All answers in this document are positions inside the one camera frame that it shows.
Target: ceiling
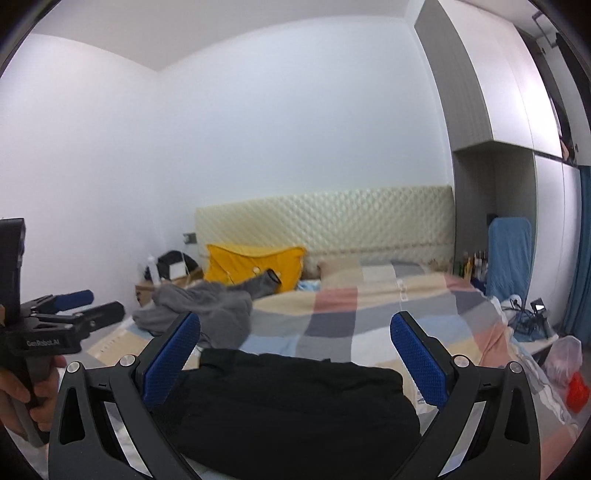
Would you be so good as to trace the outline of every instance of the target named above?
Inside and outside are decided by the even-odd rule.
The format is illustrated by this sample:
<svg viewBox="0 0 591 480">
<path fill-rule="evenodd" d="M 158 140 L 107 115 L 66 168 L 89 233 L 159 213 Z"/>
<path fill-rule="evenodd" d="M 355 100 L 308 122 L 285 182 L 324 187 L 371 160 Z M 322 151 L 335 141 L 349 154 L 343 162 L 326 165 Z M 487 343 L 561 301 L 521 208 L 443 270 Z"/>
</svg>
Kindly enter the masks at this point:
<svg viewBox="0 0 591 480">
<path fill-rule="evenodd" d="M 161 70 L 259 28 L 335 15 L 403 17 L 408 0 L 61 0 L 35 27 Z"/>
<path fill-rule="evenodd" d="M 476 5 L 492 14 L 499 15 L 499 17 L 506 18 L 520 29 L 529 33 L 532 37 L 538 38 L 542 36 L 540 29 L 532 20 L 538 9 L 528 0 L 462 0 L 467 4 Z M 554 30 L 552 23 L 545 16 L 538 19 L 538 23 L 542 26 L 546 33 Z"/>
</svg>

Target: gray clothing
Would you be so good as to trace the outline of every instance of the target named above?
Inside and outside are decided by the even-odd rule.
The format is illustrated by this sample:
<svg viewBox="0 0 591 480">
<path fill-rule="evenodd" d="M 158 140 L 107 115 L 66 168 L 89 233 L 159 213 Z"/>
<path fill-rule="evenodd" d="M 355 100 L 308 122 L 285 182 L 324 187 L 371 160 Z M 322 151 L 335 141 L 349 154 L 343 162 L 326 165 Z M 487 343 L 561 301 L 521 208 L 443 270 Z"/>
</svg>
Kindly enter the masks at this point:
<svg viewBox="0 0 591 480">
<path fill-rule="evenodd" d="M 155 307 L 133 314 L 139 328 L 162 335 L 180 313 L 194 312 L 201 322 L 199 345 L 213 348 L 239 348 L 251 332 L 252 301 L 276 292 L 280 282 L 275 272 L 238 285 L 199 282 L 187 290 L 171 283 L 154 292 Z"/>
</svg>

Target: plaid comforter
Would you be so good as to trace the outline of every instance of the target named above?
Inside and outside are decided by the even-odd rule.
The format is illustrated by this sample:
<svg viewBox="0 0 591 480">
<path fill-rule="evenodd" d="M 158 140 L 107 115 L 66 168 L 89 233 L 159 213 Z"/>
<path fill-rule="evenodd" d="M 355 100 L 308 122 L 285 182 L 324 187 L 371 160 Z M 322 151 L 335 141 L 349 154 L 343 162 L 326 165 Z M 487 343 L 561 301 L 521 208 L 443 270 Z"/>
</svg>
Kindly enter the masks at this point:
<svg viewBox="0 0 591 480">
<path fill-rule="evenodd" d="M 397 282 L 266 297 L 254 304 L 252 333 L 241 350 L 395 369 L 402 374 L 404 393 L 417 409 L 423 432 L 436 409 L 424 402 L 390 341 L 390 320 L 401 310 L 410 312 L 451 355 L 461 353 L 486 367 L 504 367 L 511 360 L 523 365 L 540 429 L 541 477 L 548 477 L 576 440 L 577 426 L 540 367 L 512 339 L 498 302 L 486 299 L 460 278 L 434 273 Z M 148 341 L 149 336 L 127 324 L 89 353 L 101 363 L 114 364 L 125 353 L 139 353 Z M 472 432 L 478 417 L 475 409 Z M 472 437 L 467 433 L 447 469 L 461 462 Z"/>
</svg>

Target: metal screw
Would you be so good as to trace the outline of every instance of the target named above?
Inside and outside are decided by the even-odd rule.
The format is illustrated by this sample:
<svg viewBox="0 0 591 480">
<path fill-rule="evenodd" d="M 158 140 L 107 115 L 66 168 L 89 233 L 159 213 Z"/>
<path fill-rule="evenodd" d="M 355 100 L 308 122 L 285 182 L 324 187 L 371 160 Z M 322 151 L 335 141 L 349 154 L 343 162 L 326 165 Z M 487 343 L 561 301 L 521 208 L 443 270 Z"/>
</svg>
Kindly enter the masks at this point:
<svg viewBox="0 0 591 480">
<path fill-rule="evenodd" d="M 523 371 L 523 367 L 517 362 L 511 362 L 509 364 L 509 369 L 515 374 L 520 374 Z"/>
<path fill-rule="evenodd" d="M 460 368 L 466 368 L 470 365 L 470 361 L 463 355 L 458 355 L 453 359 L 453 362 Z"/>
<path fill-rule="evenodd" d="M 123 365 L 124 367 L 129 367 L 130 365 L 133 365 L 134 362 L 135 362 L 135 356 L 133 356 L 133 355 L 124 355 L 119 360 L 119 363 L 121 365 Z"/>
<path fill-rule="evenodd" d="M 66 370 L 68 371 L 69 374 L 72 374 L 74 372 L 77 372 L 79 368 L 80 368 L 80 362 L 72 362 L 70 365 L 68 365 L 68 368 L 66 368 Z"/>
</svg>

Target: yellow pillow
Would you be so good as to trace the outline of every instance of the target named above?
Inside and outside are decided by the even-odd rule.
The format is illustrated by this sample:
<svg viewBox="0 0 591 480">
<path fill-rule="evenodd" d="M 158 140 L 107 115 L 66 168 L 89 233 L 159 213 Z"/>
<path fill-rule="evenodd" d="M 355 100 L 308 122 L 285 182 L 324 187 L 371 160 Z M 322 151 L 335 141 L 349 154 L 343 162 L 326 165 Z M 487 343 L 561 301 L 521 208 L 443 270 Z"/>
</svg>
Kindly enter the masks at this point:
<svg viewBox="0 0 591 480">
<path fill-rule="evenodd" d="M 234 285 L 271 268 L 281 280 L 279 292 L 293 290 L 301 277 L 303 247 L 248 247 L 208 245 L 209 269 L 204 279 Z"/>
</svg>

